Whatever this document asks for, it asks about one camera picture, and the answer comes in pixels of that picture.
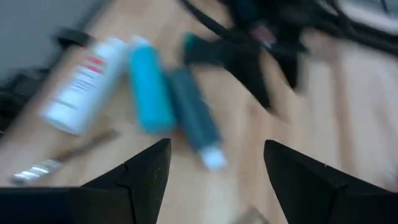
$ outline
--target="black cable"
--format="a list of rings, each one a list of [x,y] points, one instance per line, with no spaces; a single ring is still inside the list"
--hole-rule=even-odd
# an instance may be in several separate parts
[[[188,0],[180,0],[180,2],[192,13],[192,15],[198,19],[205,27],[219,35],[224,39],[229,39],[234,42],[246,42],[250,41],[246,36],[239,34],[238,32],[233,32],[223,27],[221,24],[216,22],[211,17],[207,16],[193,4],[191,4]]]

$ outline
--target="white bottle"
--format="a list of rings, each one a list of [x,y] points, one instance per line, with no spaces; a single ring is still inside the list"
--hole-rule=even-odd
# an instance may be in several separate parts
[[[73,80],[58,92],[42,117],[70,134],[81,134],[97,117],[121,76],[126,44],[114,37],[98,43]]]

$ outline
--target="blue bottle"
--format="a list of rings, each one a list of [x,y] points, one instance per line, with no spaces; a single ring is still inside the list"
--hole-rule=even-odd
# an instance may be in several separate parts
[[[141,128],[149,134],[173,130],[176,119],[156,49],[135,36],[128,54],[131,94]]]

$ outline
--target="wooden table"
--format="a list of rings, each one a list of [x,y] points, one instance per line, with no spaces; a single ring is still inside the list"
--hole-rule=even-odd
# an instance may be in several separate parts
[[[218,21],[229,23],[216,1],[196,3]],[[116,36],[126,41],[139,34],[160,50],[168,67],[178,65],[180,37],[189,30],[212,35],[176,0],[115,0],[90,34],[99,40]],[[216,67],[195,68],[224,137],[229,166],[208,172],[181,134],[172,136],[170,177],[159,223],[230,223],[249,205],[256,206],[271,223],[285,223],[262,158],[266,139],[275,139],[376,185],[398,188],[397,59],[310,31],[303,39],[312,54],[301,60],[301,94],[288,88],[269,55],[262,56],[280,118],[261,108],[228,72]],[[76,146],[104,125],[123,135],[69,162],[38,185],[82,185],[163,137],[149,136],[139,129],[127,82],[118,88],[86,136],[65,134],[39,119],[48,98],[68,81],[72,68],[86,54],[84,49],[70,52],[2,139],[2,186],[10,186],[8,178],[13,173]]]

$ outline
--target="bottle cap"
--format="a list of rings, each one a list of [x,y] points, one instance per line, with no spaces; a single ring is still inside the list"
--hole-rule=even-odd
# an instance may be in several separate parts
[[[130,46],[132,50],[136,50],[138,47],[152,46],[149,41],[141,36],[135,35],[131,37]]]
[[[223,151],[216,146],[207,146],[200,149],[199,155],[209,170],[218,170],[227,165]]]

